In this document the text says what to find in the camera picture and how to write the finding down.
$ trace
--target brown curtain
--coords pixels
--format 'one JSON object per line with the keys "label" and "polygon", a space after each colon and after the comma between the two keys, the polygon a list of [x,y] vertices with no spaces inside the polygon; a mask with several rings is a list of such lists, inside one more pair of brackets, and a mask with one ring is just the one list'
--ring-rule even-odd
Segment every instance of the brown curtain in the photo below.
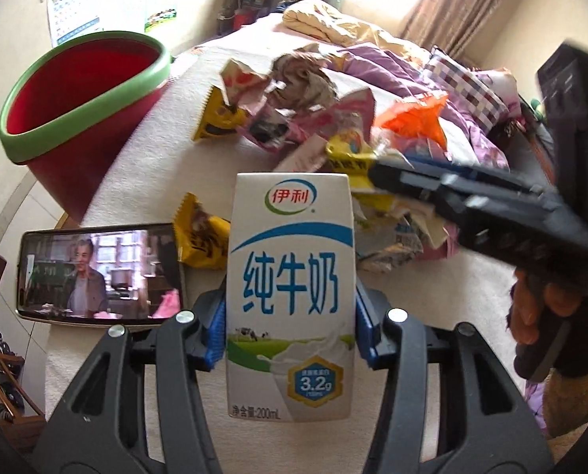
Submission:
{"label": "brown curtain", "polygon": [[448,55],[463,52],[503,0],[420,0],[401,33],[402,39]]}

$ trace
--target green rim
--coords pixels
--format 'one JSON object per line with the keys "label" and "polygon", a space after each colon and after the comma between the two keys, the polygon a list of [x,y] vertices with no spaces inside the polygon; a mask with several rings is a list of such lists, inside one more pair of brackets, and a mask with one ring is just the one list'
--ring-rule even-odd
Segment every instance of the green rim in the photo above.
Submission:
{"label": "green rim", "polygon": [[[66,112],[33,130],[17,135],[9,134],[6,129],[6,122],[15,98],[20,93],[24,84],[29,81],[38,69],[67,49],[73,48],[81,43],[105,39],[129,39],[144,43],[157,50],[159,56],[151,66],[136,76],[89,102],[85,102],[80,107],[70,110],[70,112]],[[169,78],[170,70],[171,55],[167,48],[160,41],[144,34],[126,31],[108,31],[96,32],[71,39],[40,57],[39,60],[24,72],[7,96],[4,107],[2,107],[2,112],[0,113],[0,141],[2,142],[6,155],[15,164],[22,164],[62,145],[83,130],[107,119],[119,110],[129,107],[132,103],[137,102],[142,97],[154,91]],[[33,133],[39,130],[41,130],[40,135]]]}

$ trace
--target pillow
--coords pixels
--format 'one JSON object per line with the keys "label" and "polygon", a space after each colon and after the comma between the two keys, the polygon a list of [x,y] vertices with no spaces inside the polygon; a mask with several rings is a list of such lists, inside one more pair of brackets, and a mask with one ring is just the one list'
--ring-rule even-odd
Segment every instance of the pillow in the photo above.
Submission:
{"label": "pillow", "polygon": [[507,106],[494,91],[469,69],[436,50],[424,66],[422,75],[442,89],[459,94],[467,103],[476,124],[487,133],[508,114]]}
{"label": "pillow", "polygon": [[518,84],[508,69],[492,69],[491,71],[475,71],[478,79],[489,87],[509,109],[509,117],[522,117],[522,107],[518,96]]}

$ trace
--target human hand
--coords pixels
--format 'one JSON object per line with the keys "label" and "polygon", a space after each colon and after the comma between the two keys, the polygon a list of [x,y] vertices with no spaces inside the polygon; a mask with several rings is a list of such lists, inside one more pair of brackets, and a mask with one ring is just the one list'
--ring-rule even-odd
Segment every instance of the human hand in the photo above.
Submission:
{"label": "human hand", "polygon": [[[539,337],[537,323],[540,320],[542,306],[527,286],[527,273],[517,269],[515,276],[518,283],[513,291],[511,335],[517,343],[531,345]],[[573,315],[582,303],[582,296],[555,283],[549,283],[545,287],[544,297],[546,306],[560,317]]]}

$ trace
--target milk carton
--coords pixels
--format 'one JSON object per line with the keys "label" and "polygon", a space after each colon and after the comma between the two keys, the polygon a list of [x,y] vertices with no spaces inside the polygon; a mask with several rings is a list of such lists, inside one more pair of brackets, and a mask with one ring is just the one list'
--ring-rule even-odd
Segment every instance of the milk carton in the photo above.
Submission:
{"label": "milk carton", "polygon": [[347,418],[355,255],[342,174],[239,174],[226,281],[233,417]]}

